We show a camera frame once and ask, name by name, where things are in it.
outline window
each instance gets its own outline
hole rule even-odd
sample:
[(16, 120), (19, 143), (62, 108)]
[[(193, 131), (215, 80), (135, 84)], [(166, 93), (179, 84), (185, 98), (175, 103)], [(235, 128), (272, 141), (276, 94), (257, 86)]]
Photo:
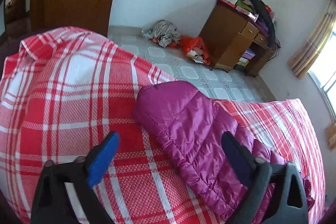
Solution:
[(336, 25), (329, 41), (309, 70), (327, 105), (336, 117)]

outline purple puffer jacket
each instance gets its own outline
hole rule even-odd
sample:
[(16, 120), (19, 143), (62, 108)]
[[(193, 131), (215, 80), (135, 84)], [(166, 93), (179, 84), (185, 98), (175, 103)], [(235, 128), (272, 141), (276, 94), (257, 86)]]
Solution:
[[(256, 140), (218, 104), (183, 81), (143, 87), (133, 116), (161, 145), (182, 180), (224, 221), (247, 188), (236, 177), (221, 148), (230, 131), (254, 156), (284, 164), (284, 159)], [(253, 223), (260, 223), (272, 196), (270, 185)]]

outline red and white plaid sheet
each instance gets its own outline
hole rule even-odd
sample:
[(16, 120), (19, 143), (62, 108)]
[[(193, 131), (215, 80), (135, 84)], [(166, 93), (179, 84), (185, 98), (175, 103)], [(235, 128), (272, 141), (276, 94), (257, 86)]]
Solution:
[[(117, 131), (120, 148), (94, 189), (116, 223), (222, 223), (132, 119), (142, 86), (174, 80), (87, 30), (64, 27), (21, 41), (0, 82), (0, 189), (22, 222), (29, 223), (46, 160), (70, 162)], [(300, 101), (217, 102), (310, 175), (316, 200), (310, 223), (317, 223), (325, 194), (322, 157)], [(67, 188), (77, 217), (87, 223), (73, 187)]]

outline curtain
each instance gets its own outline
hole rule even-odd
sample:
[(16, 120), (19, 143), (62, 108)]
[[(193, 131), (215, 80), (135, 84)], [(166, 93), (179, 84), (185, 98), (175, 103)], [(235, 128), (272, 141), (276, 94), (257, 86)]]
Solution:
[(336, 124), (327, 128), (327, 138), (329, 141), (329, 148), (333, 150), (336, 148)]
[(327, 12), (320, 20), (315, 31), (301, 48), (288, 60), (295, 76), (302, 79), (313, 65), (330, 38), (336, 21), (336, 0), (330, 0)]

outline tiled floor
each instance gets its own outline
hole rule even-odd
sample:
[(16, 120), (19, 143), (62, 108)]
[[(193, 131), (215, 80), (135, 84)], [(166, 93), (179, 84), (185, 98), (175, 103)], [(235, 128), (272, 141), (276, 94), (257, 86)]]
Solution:
[(245, 102), (274, 101), (272, 93), (261, 79), (247, 77), (238, 71), (209, 70), (184, 57), (181, 49), (162, 48), (143, 37), (110, 35), (122, 49), (138, 55), (177, 79), (192, 83), (210, 98)]

